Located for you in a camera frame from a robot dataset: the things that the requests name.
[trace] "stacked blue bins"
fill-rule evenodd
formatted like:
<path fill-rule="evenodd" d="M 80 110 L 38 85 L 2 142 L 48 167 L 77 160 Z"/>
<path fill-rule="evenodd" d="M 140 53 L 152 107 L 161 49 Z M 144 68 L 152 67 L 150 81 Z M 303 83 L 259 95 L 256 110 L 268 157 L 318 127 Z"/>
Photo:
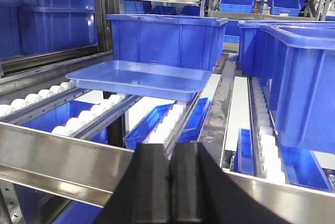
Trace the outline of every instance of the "stacked blue bins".
<path fill-rule="evenodd" d="M 200 7 L 185 5 L 183 9 L 179 12 L 178 15 L 179 16 L 200 16 Z"/>
<path fill-rule="evenodd" d="M 93 0 L 0 0 L 0 58 L 96 44 Z"/>
<path fill-rule="evenodd" d="M 252 13 L 256 0 L 221 0 L 220 11 Z"/>
<path fill-rule="evenodd" d="M 107 19 L 113 27 L 115 60 L 210 71 L 221 56 L 227 22 L 163 15 L 107 15 Z"/>
<path fill-rule="evenodd" d="M 227 22 L 225 42 L 234 42 L 234 43 L 240 42 L 239 21 L 229 20 Z"/>
<path fill-rule="evenodd" d="M 71 117 L 77 117 L 83 110 L 89 110 L 93 104 L 70 101 L 32 121 L 24 124 L 23 126 L 51 132 L 56 126 L 63 125 Z M 107 131 L 106 129 L 96 135 L 92 141 L 98 143 L 107 142 Z M 54 224 L 67 224 L 67 223 L 82 223 L 91 224 L 97 215 L 101 212 L 102 208 L 91 206 L 85 203 L 73 201 L 63 211 L 60 216 L 53 222 Z"/>
<path fill-rule="evenodd" d="M 156 6 L 148 12 L 148 14 L 157 14 L 157 15 L 175 15 L 176 7 L 168 6 Z"/>
<path fill-rule="evenodd" d="M 239 129 L 234 159 L 234 172 L 254 175 L 251 135 L 249 129 Z"/>
<path fill-rule="evenodd" d="M 135 150 L 137 143 L 142 143 L 157 123 L 164 117 L 172 104 L 161 105 L 153 108 L 125 137 L 126 147 Z M 201 98 L 194 108 L 184 131 L 178 142 L 197 140 L 206 115 L 210 108 L 210 99 Z"/>
<path fill-rule="evenodd" d="M 146 14 L 151 10 L 151 1 L 124 0 L 126 14 Z"/>

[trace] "blue bin rim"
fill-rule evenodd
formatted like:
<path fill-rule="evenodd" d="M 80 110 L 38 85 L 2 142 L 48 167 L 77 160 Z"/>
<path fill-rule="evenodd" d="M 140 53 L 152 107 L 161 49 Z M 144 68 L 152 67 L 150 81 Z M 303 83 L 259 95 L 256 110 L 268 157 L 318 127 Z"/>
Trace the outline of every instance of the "blue bin rim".
<path fill-rule="evenodd" d="M 202 25 L 202 26 L 221 26 L 225 24 L 226 18 L 212 18 L 212 17 L 193 17 L 193 16 L 170 16 L 170 15 L 123 15 L 123 14 L 109 14 L 106 15 L 108 20 L 118 21 L 141 21 L 141 22 L 157 22 L 167 24 L 187 24 L 187 25 Z"/>
<path fill-rule="evenodd" d="M 294 24 L 296 26 L 306 26 L 306 25 L 321 25 L 321 24 L 335 24 L 335 21 L 273 21 L 273 20 L 249 20 L 249 21 L 239 21 L 240 28 L 254 28 L 258 29 L 263 25 L 290 25 Z"/>
<path fill-rule="evenodd" d="M 306 28 L 298 26 L 283 26 L 283 25 L 263 25 L 261 29 L 265 32 L 276 37 L 286 45 L 294 48 L 306 48 L 306 49 L 320 49 L 320 50 L 335 50 L 335 30 L 328 29 L 329 32 L 334 33 L 334 38 L 326 37 L 310 37 L 308 35 L 302 36 L 290 31 L 285 28 L 300 28 L 302 30 L 324 30 L 322 28 Z"/>
<path fill-rule="evenodd" d="M 87 8 L 19 7 L 19 9 L 41 13 L 94 13 L 94 9 Z"/>

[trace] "white roller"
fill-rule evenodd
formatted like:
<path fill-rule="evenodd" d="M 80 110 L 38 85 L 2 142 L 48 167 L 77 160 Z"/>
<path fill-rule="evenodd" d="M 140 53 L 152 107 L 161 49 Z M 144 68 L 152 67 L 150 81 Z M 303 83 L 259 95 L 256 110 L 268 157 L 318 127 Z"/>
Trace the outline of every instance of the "white roller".
<path fill-rule="evenodd" d="M 48 98 L 54 95 L 54 92 L 49 89 L 42 89 L 38 92 L 38 95 L 40 95 L 42 98 Z"/>
<path fill-rule="evenodd" d="M 109 99 L 103 99 L 101 102 L 100 102 L 100 105 L 104 108 L 106 108 L 106 110 L 112 108 L 115 103 Z"/>
<path fill-rule="evenodd" d="M 15 108 L 11 105 L 0 105 L 0 117 L 13 112 Z"/>
<path fill-rule="evenodd" d="M 73 132 L 82 128 L 85 125 L 85 121 L 78 118 L 70 118 L 66 123 L 66 128 L 71 129 Z"/>
<path fill-rule="evenodd" d="M 43 97 L 41 95 L 38 95 L 38 94 L 28 94 L 26 96 L 26 101 L 28 101 L 30 104 L 34 104 L 34 103 L 37 103 L 38 101 L 42 100 Z"/>
<path fill-rule="evenodd" d="M 262 138 L 262 135 L 272 135 L 273 129 L 271 127 L 259 126 L 259 137 Z"/>
<path fill-rule="evenodd" d="M 93 112 L 98 117 L 106 111 L 106 108 L 104 108 L 101 105 L 94 105 L 92 106 L 90 111 Z"/>
<path fill-rule="evenodd" d="M 78 119 L 85 121 L 86 124 L 92 121 L 94 118 L 96 118 L 96 114 L 89 110 L 83 110 L 78 116 Z"/>
<path fill-rule="evenodd" d="M 70 84 L 70 82 L 63 82 L 60 84 L 64 89 L 71 89 L 73 84 Z"/>
<path fill-rule="evenodd" d="M 69 129 L 65 126 L 56 126 L 53 130 L 52 130 L 53 134 L 57 134 L 57 135 L 63 135 L 63 136 L 69 136 L 73 133 L 72 129 Z"/>
<path fill-rule="evenodd" d="M 52 85 L 49 90 L 51 90 L 53 93 L 57 94 L 57 93 L 61 93 L 61 92 L 65 91 L 65 88 L 60 86 L 60 85 Z"/>
<path fill-rule="evenodd" d="M 15 110 L 18 110 L 18 109 L 21 109 L 21 108 L 24 108 L 24 107 L 30 105 L 30 103 L 28 101 L 26 101 L 25 99 L 17 98 L 15 100 L 13 100 L 10 105 L 12 107 L 14 107 Z"/>

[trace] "shallow blue tray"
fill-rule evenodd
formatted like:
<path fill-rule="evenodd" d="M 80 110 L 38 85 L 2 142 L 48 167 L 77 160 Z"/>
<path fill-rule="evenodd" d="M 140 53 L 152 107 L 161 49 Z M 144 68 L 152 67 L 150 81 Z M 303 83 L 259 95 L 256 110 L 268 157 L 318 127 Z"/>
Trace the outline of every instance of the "shallow blue tray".
<path fill-rule="evenodd" d="M 191 101 L 205 87 L 210 71 L 111 60 L 66 75 L 79 88 Z"/>

